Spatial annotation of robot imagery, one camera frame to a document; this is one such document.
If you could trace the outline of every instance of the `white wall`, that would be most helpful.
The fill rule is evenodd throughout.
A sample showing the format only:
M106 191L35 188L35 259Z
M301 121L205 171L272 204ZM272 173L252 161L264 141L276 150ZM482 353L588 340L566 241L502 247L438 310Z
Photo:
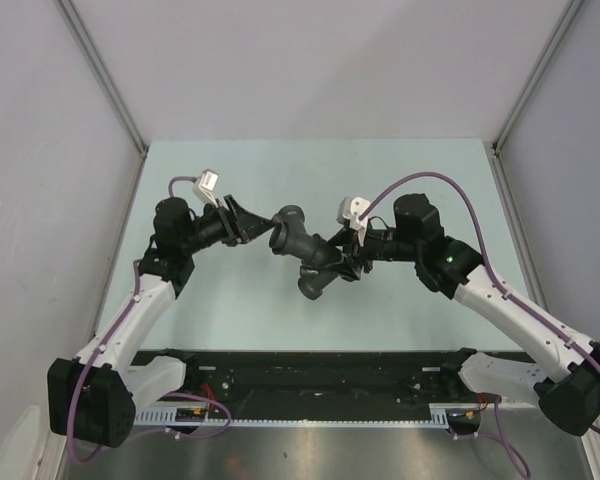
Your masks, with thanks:
M0 446L87 338L140 160L51 0L0 2Z
M149 140L491 140L567 3L76 0Z
M584 9L503 155L549 308L600 338L600 0Z

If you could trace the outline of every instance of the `light blue table surface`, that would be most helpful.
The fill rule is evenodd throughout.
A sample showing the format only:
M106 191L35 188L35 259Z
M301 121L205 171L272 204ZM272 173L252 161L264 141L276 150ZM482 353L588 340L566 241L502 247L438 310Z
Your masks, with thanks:
M480 140L251 140L156 142L149 156L116 262L99 328L124 301L131 263L152 234L155 205L177 175L219 173L215 194L232 194L247 210L271 217L300 205L309 232L330 237L346 196L375 198L407 174L435 170L467 191L495 267L526 291L488 160ZM201 211L187 183L176 194ZM374 212L391 225L401 194L426 193L447 234L477 248L464 203L448 185L416 180ZM278 257L269 234L246 246L215 245L197 254L196 269L176 303L158 320L145 349L302 351L517 350L486 320L420 284L411 264L376 262L360 282L337 280L311 302L297 289L299 260Z

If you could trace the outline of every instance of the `metal frame edge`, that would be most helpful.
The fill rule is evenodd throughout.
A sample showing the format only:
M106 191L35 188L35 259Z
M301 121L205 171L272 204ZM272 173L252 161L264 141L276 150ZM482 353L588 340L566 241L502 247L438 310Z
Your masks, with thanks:
M496 189L500 196L504 216L509 225L513 246L518 255L520 266L522 267L522 276L526 283L529 297L542 308L546 309L547 301L540 284L540 279L536 273L535 264L531 256L531 249L524 233L522 222L520 221L520 215L518 214L518 209L515 205L509 182L507 181L504 168L502 167L501 154L488 143L485 143L485 150L495 180Z
M122 123L129 139L141 156L145 156L148 150L147 144L142 139L142 135L136 126L126 102L120 94L113 77L109 73L100 52L98 51L84 20L80 16L73 0L54 0L60 14L64 18L67 27L73 34L76 43L84 54L84 57L91 68L98 83L102 87L105 96L109 100L111 107Z
M540 57L531 69L531 73L522 87L522 91L518 95L518 98L513 104L513 108L507 115L502 128L495 138L494 145L497 152L500 152L504 144L507 142L511 131L524 113L527 105L533 97L533 94L537 90L542 79L545 77L549 66L556 56L556 53L564 43L565 38L575 25L577 19L580 17L583 7L587 4L587 2L588 0L570 0L568 5L565 7L564 11L562 12L562 16L558 20L558 23L554 27L549 39L547 40L547 43L540 53Z
M55 480L60 473L67 439L49 432L34 480Z
M140 186L140 179L142 178L142 172L144 171L144 165L146 161L146 156L143 155L142 161L138 165L138 169L135 172L135 178L133 179L133 190L131 191L131 195L129 196L129 200L125 205L124 215L122 218L122 224L118 230L116 244L113 250L113 254L111 255L111 261L107 268L107 274L105 277L105 282L102 287L102 296L100 297L100 301L98 303L98 308L96 310L96 314L94 315L91 323L90 334L95 335L95 331L98 327L98 323L100 320L100 316L102 315L102 311L104 310L104 305L107 301L107 295L109 294L109 288L111 288L111 282L113 280L113 272L116 267L116 263L118 262L118 256L120 255L120 249L122 248L122 241L124 240L124 235L127 231L127 226L129 225L129 217L131 216L131 210L133 209L133 204L136 200L136 195L138 194L138 187Z
M485 143L485 150L489 158L489 165L493 173L498 194L504 209L505 218L509 225L511 237L513 238L514 248L518 255L518 261L522 267L522 276L527 284L529 296L545 310L547 302L540 284L535 264L527 242L520 216L511 193L511 188L507 181L504 168L502 166L502 153L497 151L494 145ZM589 432L582 437L582 446L586 460L589 463L591 474L595 480L600 480L600 436Z

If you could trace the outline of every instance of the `black plastic object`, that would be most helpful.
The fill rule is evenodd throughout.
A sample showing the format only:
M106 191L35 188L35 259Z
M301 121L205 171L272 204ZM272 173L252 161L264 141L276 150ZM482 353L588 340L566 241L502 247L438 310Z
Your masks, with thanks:
M600 364L600 343L591 356ZM558 383L547 379L534 388L542 413L561 430L582 436L600 415L600 375L586 360L571 370Z
M275 255L291 255L312 267L326 267L342 261L342 253L320 235L309 235L304 212L295 205L282 207L273 217L276 226L269 239Z
M186 242L188 250L193 254L227 239L233 239L233 235L225 212L220 208L205 205L203 215L193 222Z
M189 281L195 265L190 256L164 255L164 252L149 248L138 265L140 275L155 275L165 282L171 282L176 298Z
M364 247L358 249L367 261L414 262L416 259L413 244L398 238L395 228L369 230L364 239Z
M47 372L51 431L67 434L69 405L84 365L58 358ZM74 422L79 440L118 447L129 436L136 407L118 372L108 366L92 367L80 392Z
M452 353L440 367L440 373L442 375L441 383L445 386L449 392L449 396L453 400L460 398L462 390L466 388L458 376L458 373L462 369L462 364L476 353L478 353L478 351L473 348L461 348L457 352Z
M192 243L189 236L193 231L193 220L189 206L182 198L172 197L156 205L153 218L153 240L162 252L191 255Z
M255 240L263 233L271 230L275 225L272 220L245 210L236 202L232 195L224 197L224 201L229 210L229 223L235 236L234 239L224 240L224 243L230 247L249 243L251 240Z
M473 435L480 428L482 416L480 412L467 415L465 409L447 410L447 421L449 422L449 433L451 435Z
M415 270L418 279L429 290L442 292L453 300L458 286L466 285L467 275L482 263L482 255L469 245L445 237L435 246L428 246L423 260L416 262Z
M198 351L198 365L207 382L235 420L403 421L430 420L431 403L473 403L475 393L460 384L452 399L440 372L424 367L444 364L449 352L219 352ZM530 362L522 352L494 354ZM156 352L141 350L134 365L146 365ZM223 383L230 384L224 389ZM407 382L411 388L403 386ZM416 390L416 382L421 389ZM410 398L413 392L440 393ZM221 419L214 410L210 417Z
M393 203L398 238L406 241L422 240L430 243L444 236L440 213L422 193L399 197Z
M317 300L322 296L324 288L338 278L338 273L331 270L314 271L315 274L304 274L302 269L298 279L300 292L309 300Z

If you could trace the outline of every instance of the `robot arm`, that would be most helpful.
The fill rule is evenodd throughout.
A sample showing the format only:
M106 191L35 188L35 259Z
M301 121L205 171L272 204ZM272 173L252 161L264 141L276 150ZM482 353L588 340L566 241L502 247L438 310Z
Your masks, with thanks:
M189 280L192 255L218 242L249 243L273 227L270 220L244 210L231 195L224 203L216 200L211 193L216 179L207 170L196 180L194 191L206 205L195 219L181 198L167 198L156 206L155 233L136 262L134 290L104 332L72 360L59 358L50 367L47 384L54 433L67 435L71 423L73 437L117 447L129 435L136 410L183 385L186 365L180 359L158 356L129 372L134 355Z
M559 428L583 435L600 415L600 375L572 345L577 343L600 363L600 342L555 319L510 289L497 274L506 292L496 288L482 255L445 235L439 212L425 195L404 195L395 201L395 228L375 230L366 219L360 221L360 213L368 205L359 197L345 199L338 214L344 227L328 241L305 232L299 207L280 210L269 244L274 254L302 260L300 291L315 300L338 277L360 280L363 272L372 270L374 261L413 262L416 275L429 290L477 312L537 362L502 360L462 349L443 371L474 392L538 404ZM512 295L531 311L541 313L570 340L565 342L540 323L512 301Z

